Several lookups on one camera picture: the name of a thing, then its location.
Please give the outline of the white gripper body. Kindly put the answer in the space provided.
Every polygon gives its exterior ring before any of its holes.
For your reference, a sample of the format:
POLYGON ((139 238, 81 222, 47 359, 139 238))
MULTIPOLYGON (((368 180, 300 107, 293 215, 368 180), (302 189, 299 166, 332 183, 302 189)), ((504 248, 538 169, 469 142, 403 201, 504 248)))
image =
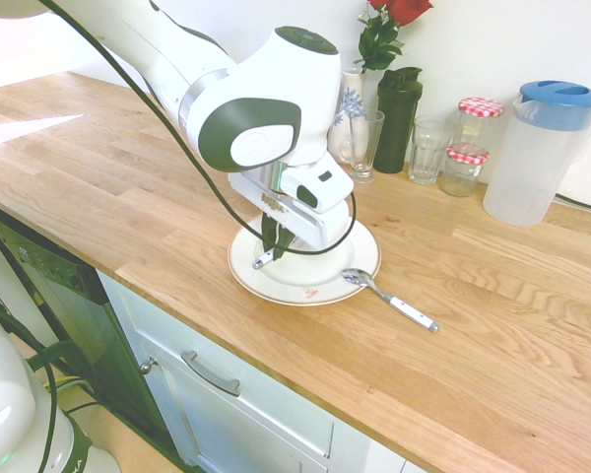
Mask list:
POLYGON ((290 196, 270 190, 246 172, 230 173, 228 179, 235 191, 313 249, 321 250, 336 243, 349 227, 346 201, 317 213, 290 196))

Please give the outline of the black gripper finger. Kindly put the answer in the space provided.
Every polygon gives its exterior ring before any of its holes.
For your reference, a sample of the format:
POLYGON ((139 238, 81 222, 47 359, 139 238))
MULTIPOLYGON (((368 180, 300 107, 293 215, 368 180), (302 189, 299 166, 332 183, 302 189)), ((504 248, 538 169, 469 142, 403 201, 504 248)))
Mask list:
POLYGON ((264 249, 275 247, 277 241, 277 225, 278 223, 267 213, 262 214, 261 235, 264 249))
POLYGON ((273 256, 274 260, 278 260, 283 257, 287 249, 290 248, 291 244, 295 240, 296 236, 285 227, 277 227, 276 237, 273 245, 273 256))

